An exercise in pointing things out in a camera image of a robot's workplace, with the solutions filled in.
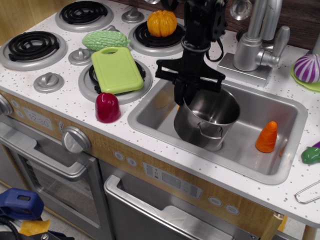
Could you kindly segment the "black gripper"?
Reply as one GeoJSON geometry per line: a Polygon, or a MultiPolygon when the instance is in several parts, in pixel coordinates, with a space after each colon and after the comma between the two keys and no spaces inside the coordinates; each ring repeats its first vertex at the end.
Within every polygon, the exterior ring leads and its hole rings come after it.
{"type": "Polygon", "coordinates": [[[174,101],[188,106],[199,89],[219,92],[226,76],[205,63],[205,55],[211,47],[203,49],[183,47],[182,57],[178,59],[159,59],[156,61],[157,78],[174,83],[174,101]]]}

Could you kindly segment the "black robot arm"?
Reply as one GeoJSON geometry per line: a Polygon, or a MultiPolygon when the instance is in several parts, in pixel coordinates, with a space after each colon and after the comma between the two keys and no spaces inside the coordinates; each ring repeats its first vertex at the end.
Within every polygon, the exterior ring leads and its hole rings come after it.
{"type": "Polygon", "coordinates": [[[228,23],[225,18],[226,0],[184,1],[185,34],[181,39],[183,48],[179,59],[157,60],[157,78],[174,84],[174,101],[189,105],[197,91],[219,92],[223,73],[205,63],[213,42],[221,47],[220,37],[225,34],[228,23]]]}

